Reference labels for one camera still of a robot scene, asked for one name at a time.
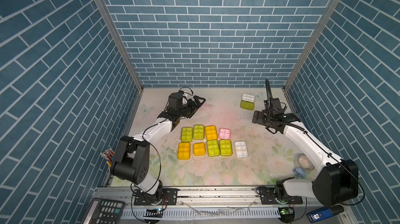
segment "white pill organizer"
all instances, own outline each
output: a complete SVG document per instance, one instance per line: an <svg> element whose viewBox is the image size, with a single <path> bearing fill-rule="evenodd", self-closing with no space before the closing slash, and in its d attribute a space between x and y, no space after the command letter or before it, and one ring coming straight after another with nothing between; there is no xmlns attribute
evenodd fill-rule
<svg viewBox="0 0 400 224"><path fill-rule="evenodd" d="M249 102L255 102L256 101L256 97L253 95L249 95L249 94L242 94L242 101L249 101Z"/></svg>
<svg viewBox="0 0 400 224"><path fill-rule="evenodd" d="M249 156L245 141L235 141L235 150L237 158L246 158Z"/></svg>

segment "blue object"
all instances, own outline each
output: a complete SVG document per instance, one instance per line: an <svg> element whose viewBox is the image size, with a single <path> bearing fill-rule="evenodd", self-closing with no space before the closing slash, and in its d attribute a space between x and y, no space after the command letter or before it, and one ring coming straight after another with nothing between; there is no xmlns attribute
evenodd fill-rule
<svg viewBox="0 0 400 224"><path fill-rule="evenodd" d="M329 208L320 208L315 211L307 213L307 218L311 223L315 223L320 220L325 220L332 216L333 216L333 214L329 210Z"/></svg>
<svg viewBox="0 0 400 224"><path fill-rule="evenodd" d="M294 168L293 173L301 177L302 179L305 179L307 177L306 172L304 172L303 169L301 169L301 167Z"/></svg>
<svg viewBox="0 0 400 224"><path fill-rule="evenodd" d="M325 220L328 219L329 217L340 214L343 211L344 208L342 205L335 205L330 208L324 207L307 213L307 218L311 223L315 223L320 220Z"/></svg>

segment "floral table surface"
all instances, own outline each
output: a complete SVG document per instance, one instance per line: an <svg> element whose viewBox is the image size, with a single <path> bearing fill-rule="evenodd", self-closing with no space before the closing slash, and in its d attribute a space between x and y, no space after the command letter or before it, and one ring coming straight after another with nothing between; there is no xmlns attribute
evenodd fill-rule
<svg viewBox="0 0 400 224"><path fill-rule="evenodd" d="M133 121L130 136L150 126L164 109L169 94L177 89L144 90ZM293 157L301 150L283 134L271 134L263 126L252 123L253 111L240 108L242 93L256 96L254 110L264 109L266 92L263 88L194 88L194 94L206 98L205 104L191 119L181 120L169 134L154 143L161 156L160 180L165 186L210 185L265 185L275 184L278 179L294 176ZM281 89L272 89L273 97L287 104ZM177 151L182 127L215 125L231 129L231 142L245 141L249 156L237 158L235 150L228 157L193 155L193 144L206 140L193 140L188 160L178 160ZM151 148L150 173L158 175L160 163ZM308 178L317 176L315 170ZM112 186L129 186L130 181L114 177Z"/></svg>

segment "calculator display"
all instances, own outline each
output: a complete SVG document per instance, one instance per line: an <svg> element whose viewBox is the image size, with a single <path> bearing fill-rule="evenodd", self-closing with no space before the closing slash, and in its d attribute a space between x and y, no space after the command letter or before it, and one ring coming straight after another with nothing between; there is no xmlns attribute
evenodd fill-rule
<svg viewBox="0 0 400 224"><path fill-rule="evenodd" d="M92 206L90 207L90 210L89 210L89 212L87 213L86 218L85 218L85 221L83 222L83 224L89 224L89 221L90 221L90 219L92 219L94 210L96 209L98 203L99 203L99 202L98 202L97 200L94 200L94 201L93 201L93 204L92 204Z"/></svg>

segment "calculator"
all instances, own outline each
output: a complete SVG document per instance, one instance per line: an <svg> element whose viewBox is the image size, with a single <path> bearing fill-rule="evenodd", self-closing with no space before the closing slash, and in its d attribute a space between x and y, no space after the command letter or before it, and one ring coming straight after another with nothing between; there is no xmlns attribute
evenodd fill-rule
<svg viewBox="0 0 400 224"><path fill-rule="evenodd" d="M117 224L122 215L125 202L93 198L81 224Z"/></svg>

